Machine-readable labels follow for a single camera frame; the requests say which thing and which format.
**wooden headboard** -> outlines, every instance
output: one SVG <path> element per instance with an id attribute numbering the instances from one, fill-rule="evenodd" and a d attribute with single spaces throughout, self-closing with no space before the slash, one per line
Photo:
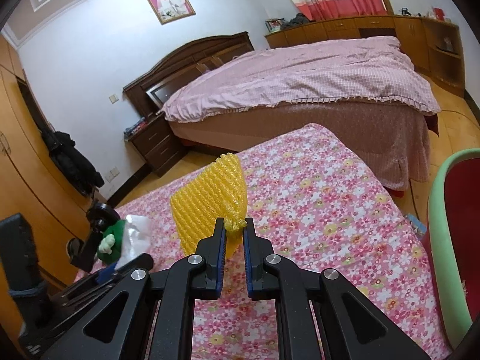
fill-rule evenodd
<path id="1" fill-rule="evenodd" d="M 253 49 L 247 32 L 194 40 L 172 51 L 124 87 L 123 93 L 139 114 L 148 118 L 178 89 Z"/>

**white plastic bag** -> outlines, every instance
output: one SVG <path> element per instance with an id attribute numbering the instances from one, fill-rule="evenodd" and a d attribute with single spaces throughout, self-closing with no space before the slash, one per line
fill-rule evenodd
<path id="1" fill-rule="evenodd" d="M 152 230 L 150 219 L 146 216 L 127 215 L 121 244 L 121 256 L 115 270 L 122 268 L 142 253 L 150 249 Z"/>

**wooden floor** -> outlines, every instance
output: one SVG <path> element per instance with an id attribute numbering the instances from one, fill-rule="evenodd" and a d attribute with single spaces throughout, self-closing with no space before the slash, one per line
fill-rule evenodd
<path id="1" fill-rule="evenodd" d="M 415 215 L 414 199 L 419 219 L 423 223 L 426 223 L 428 196 L 439 166 L 457 151 L 480 147 L 480 127 L 465 100 L 443 90 L 432 82 L 430 84 L 433 94 L 442 108 L 438 115 L 440 137 L 429 131 L 431 144 L 430 180 L 427 183 L 412 181 L 413 191 L 409 189 L 401 199 L 394 198 L 395 203 L 404 214 Z M 155 174 L 150 174 L 120 202 L 119 206 L 213 161 L 215 161 L 215 157 L 211 155 L 191 151 L 163 177 L 158 178 Z"/>

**pink bedspread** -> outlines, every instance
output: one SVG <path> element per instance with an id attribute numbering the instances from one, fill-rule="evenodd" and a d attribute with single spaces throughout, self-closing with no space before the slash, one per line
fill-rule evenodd
<path id="1" fill-rule="evenodd" d="M 310 124 L 238 156 L 248 186 L 247 215 L 275 252 L 301 268 L 338 269 L 432 359 L 450 353 L 425 250 L 353 152 L 329 130 Z M 154 271 L 183 257 L 170 196 L 196 173 L 118 209 L 122 217 L 152 219 Z M 226 261 L 220 300 L 196 303 L 192 357 L 278 358 L 274 302 L 248 299 L 241 246 Z"/>
<path id="2" fill-rule="evenodd" d="M 368 98 L 398 101 L 424 115 L 440 112 L 430 85 L 399 45 L 397 38 L 382 36 L 252 51 L 181 88 L 163 110 L 166 120 L 190 123 L 282 102 Z"/>

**floral tablecloth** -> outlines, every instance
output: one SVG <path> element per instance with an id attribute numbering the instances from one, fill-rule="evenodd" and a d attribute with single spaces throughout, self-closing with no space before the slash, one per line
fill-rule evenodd
<path id="1" fill-rule="evenodd" d="M 238 154 L 257 234 L 300 268 L 334 267 L 432 359 L 449 353 L 427 255 L 370 169 L 329 130 L 310 124 Z M 154 271 L 183 257 L 170 196 L 197 172 L 118 209 L 153 221 Z M 222 297 L 197 301 L 193 359 L 278 359 L 273 301 L 247 297 L 242 246 L 226 262 Z"/>

